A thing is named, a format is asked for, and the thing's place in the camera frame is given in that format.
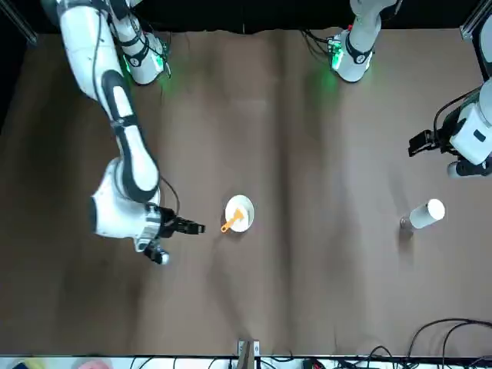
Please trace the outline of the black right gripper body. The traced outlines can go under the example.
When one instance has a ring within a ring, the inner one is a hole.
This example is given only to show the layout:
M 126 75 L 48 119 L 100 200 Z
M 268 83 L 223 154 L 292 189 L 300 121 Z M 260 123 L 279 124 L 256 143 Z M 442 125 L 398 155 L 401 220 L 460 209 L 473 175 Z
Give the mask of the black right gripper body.
M 158 208 L 160 214 L 160 226 L 158 230 L 159 238 L 170 238 L 177 229 L 176 221 L 178 216 L 171 208 Z

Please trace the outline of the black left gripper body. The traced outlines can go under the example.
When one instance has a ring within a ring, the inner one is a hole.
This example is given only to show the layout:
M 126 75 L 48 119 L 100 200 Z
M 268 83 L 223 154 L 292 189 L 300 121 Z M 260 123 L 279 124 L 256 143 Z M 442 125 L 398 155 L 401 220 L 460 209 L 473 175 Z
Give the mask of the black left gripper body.
M 450 143 L 450 137 L 451 137 L 452 131 L 445 129 L 445 128 L 439 128 L 433 133 L 433 142 L 431 149 L 432 150 L 438 150 L 441 154 L 443 153 L 450 153 L 452 154 L 454 152 L 454 148 Z

